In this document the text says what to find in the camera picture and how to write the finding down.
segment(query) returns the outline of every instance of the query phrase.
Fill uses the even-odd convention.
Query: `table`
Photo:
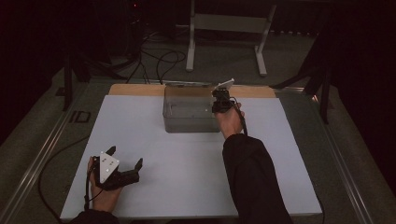
[[[140,182],[124,189],[115,216],[237,216],[222,163],[221,133],[167,133],[162,118],[163,88],[131,84],[111,88],[82,156],[62,219],[71,219],[81,210],[76,204],[83,202],[88,158],[112,146],[117,147],[114,157],[120,159],[121,171],[133,169],[138,159],[144,159]],[[274,92],[267,87],[234,86],[230,93],[243,102],[249,134],[263,140],[273,158],[288,211],[292,215],[321,213]]]

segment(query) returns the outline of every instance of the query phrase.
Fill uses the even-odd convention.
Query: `black sleeve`
[[[222,154],[242,223],[292,223],[280,194],[274,164],[261,140],[241,133],[231,135]]]
[[[78,214],[70,224],[119,224],[119,220],[111,213],[90,209]]]

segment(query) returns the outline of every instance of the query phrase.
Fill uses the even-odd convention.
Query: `hand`
[[[241,108],[242,105],[238,103],[236,106]],[[241,119],[239,118],[239,115],[234,107],[225,113],[216,113],[215,117],[218,120],[219,128],[225,139],[227,139],[230,135],[242,132],[243,127],[241,124]]]
[[[92,164],[93,164],[93,158],[90,157],[90,162],[88,162],[88,170],[90,170]],[[96,186],[93,172],[91,173],[90,176],[90,182],[91,182],[91,197],[95,197],[96,195],[99,194],[96,198],[92,200],[92,209],[97,211],[112,213],[114,208],[116,207],[117,200],[120,197],[122,188],[114,189],[110,191],[102,190],[101,188]]]

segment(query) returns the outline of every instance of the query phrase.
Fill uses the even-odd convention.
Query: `white table surface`
[[[270,153],[286,208],[291,215],[321,213],[283,107],[276,98],[238,98],[250,136]],[[90,156],[112,146],[120,171],[143,158],[140,182],[126,186],[113,213],[120,218],[236,217],[221,156],[221,133],[167,133],[162,96],[108,95],[61,214],[83,210]]]

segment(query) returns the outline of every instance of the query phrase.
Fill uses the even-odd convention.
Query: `transparent plastic container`
[[[163,121],[168,133],[218,133],[212,105],[213,88],[166,86],[163,97]]]

